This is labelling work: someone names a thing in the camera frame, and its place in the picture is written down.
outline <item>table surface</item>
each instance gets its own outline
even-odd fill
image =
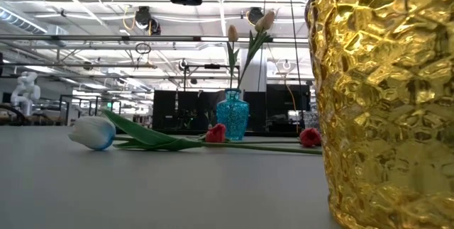
[[[0,228],[341,228],[320,156],[95,152],[70,131],[0,127]]]

